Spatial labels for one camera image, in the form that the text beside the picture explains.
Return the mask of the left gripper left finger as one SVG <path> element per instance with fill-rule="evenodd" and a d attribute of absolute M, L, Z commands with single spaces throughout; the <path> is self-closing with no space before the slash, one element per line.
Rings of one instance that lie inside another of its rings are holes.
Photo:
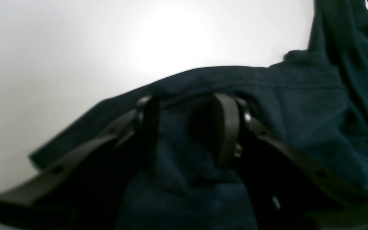
<path fill-rule="evenodd" d="M 160 103 L 145 96 L 98 137 L 0 193 L 0 224 L 26 230 L 114 230 L 130 181 L 154 153 Z"/>

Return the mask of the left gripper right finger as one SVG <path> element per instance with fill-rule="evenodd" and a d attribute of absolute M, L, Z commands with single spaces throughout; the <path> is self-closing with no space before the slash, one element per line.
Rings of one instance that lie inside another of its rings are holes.
<path fill-rule="evenodd" d="M 247 102 L 214 94 L 216 166 L 242 179 L 260 230 L 368 230 L 368 195 L 277 139 Z"/>

